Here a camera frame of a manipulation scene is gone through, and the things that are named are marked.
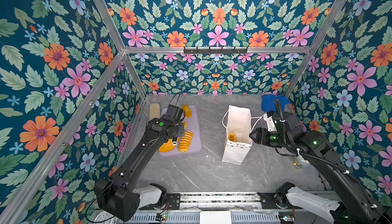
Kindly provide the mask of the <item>oval orange bread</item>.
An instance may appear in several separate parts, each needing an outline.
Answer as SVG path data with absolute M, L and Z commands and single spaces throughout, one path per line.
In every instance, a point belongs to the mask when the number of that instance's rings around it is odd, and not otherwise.
M 182 106 L 182 109 L 184 110 L 184 112 L 185 112 L 185 117 L 187 117 L 187 118 L 190 118 L 190 117 L 192 117 L 192 110 L 191 110 L 191 108 L 189 107 L 189 106 L 187 106 L 187 105 L 183 105 Z

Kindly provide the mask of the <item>white cartoon paper bag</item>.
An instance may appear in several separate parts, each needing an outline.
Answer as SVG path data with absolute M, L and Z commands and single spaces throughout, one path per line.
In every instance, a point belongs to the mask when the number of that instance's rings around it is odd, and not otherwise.
M 253 141 L 249 134 L 254 129 L 253 120 L 259 122 L 260 116 L 253 117 L 248 108 L 230 105 L 222 118 L 222 125 L 226 129 L 225 147 L 222 161 L 241 165 L 252 148 Z M 230 142 L 227 138 L 228 133 L 233 132 L 237 135 L 237 142 Z

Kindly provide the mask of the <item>scalloped yellow bread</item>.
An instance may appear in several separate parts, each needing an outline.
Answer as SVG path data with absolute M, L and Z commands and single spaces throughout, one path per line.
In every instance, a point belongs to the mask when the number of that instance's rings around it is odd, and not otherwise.
M 237 142 L 237 135 L 233 132 L 228 133 L 227 138 L 230 142 Z

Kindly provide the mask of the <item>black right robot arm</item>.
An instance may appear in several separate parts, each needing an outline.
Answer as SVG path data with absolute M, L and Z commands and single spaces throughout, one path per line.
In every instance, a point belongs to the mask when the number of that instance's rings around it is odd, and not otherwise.
M 391 207 L 383 207 L 365 191 L 361 182 L 342 164 L 329 140 L 317 131 L 304 132 L 296 116 L 285 112 L 278 99 L 274 104 L 275 110 L 268 114 L 276 129 L 254 129 L 249 135 L 251 140 L 275 149 L 285 148 L 289 157 L 303 158 L 339 197 L 338 201 L 331 201 L 286 182 L 276 190 L 276 205 L 281 209 L 299 207 L 331 224 L 390 224 Z

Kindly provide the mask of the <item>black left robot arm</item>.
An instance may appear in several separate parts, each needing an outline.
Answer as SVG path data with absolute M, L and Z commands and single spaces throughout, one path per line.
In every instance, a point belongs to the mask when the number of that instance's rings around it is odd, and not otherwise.
M 169 105 L 165 114 L 147 123 L 139 144 L 123 164 L 108 179 L 99 179 L 95 183 L 94 192 L 100 209 L 127 222 L 140 208 L 166 206 L 165 187 L 150 184 L 136 188 L 136 183 L 153 155 L 164 143 L 184 136 L 184 118 L 185 112 L 182 108 Z

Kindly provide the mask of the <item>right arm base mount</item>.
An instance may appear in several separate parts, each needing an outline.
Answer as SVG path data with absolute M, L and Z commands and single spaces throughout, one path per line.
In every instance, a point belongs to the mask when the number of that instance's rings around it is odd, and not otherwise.
M 286 182 L 275 192 L 257 192 L 263 209 L 292 209 L 294 206 L 288 200 L 288 191 L 296 187 L 295 184 Z

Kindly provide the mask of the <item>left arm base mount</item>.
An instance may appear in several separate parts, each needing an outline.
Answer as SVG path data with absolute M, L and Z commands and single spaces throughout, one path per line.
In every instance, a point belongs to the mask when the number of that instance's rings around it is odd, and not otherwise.
M 139 196 L 138 210 L 178 210 L 180 206 L 181 194 L 168 193 L 167 189 L 159 184 L 152 183 L 147 187 L 137 188 L 133 193 Z

